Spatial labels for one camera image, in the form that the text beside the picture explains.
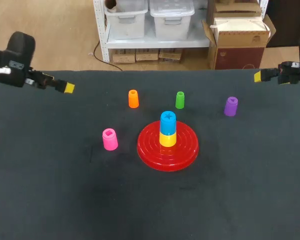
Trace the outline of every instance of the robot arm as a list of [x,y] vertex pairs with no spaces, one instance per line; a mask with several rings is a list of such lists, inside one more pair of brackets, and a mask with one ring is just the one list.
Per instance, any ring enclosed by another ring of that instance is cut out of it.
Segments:
[[254,75],[254,81],[268,82],[274,77],[278,77],[278,84],[297,84],[300,81],[300,62],[285,61],[278,68],[262,69]]
[[30,67],[36,41],[32,36],[15,32],[6,50],[0,51],[0,83],[22,88],[29,84],[39,89],[54,87],[61,93],[72,94],[75,86],[64,80],[56,80],[53,76],[33,70]]

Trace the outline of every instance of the yellow cup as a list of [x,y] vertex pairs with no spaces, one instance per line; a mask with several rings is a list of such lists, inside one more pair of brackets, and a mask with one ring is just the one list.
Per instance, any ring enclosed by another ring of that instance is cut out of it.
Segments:
[[167,136],[163,135],[161,132],[159,133],[159,142],[164,147],[172,147],[177,143],[177,132],[174,134]]

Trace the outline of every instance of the orange cup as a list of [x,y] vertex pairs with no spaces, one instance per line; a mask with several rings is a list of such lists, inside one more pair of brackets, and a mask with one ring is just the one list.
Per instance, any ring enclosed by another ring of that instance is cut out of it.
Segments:
[[130,90],[129,91],[129,107],[132,109],[136,109],[139,107],[139,98],[137,90]]

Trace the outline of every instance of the cardboard box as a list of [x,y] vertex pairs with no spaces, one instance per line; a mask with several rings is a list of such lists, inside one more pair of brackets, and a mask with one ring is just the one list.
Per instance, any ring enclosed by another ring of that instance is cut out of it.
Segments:
[[[242,26],[242,21],[246,21],[246,29]],[[270,18],[267,15],[263,21],[261,17],[215,18],[214,23],[218,27],[212,29],[203,22],[205,34],[210,40],[208,52],[210,68],[258,69],[267,43],[276,33]]]
[[144,61],[136,61],[137,64],[158,64],[159,59],[157,60],[144,60]]
[[162,48],[159,53],[159,62],[166,64],[180,63],[182,53],[182,48]]
[[135,52],[136,61],[158,61],[159,49],[158,48],[143,48],[137,49]]
[[180,60],[182,52],[182,48],[161,48],[159,53],[159,59]]
[[206,22],[214,23],[214,18],[260,17],[262,9],[257,0],[208,0]]
[[115,64],[133,64],[136,62],[135,49],[116,49],[112,55]]

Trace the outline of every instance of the red base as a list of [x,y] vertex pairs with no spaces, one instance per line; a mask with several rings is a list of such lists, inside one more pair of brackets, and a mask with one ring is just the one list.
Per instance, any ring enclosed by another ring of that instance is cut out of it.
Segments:
[[160,121],[146,126],[137,141],[137,152],[149,167],[174,172],[192,164],[199,153],[199,143],[195,132],[188,125],[176,122],[176,144],[165,147],[159,143]]

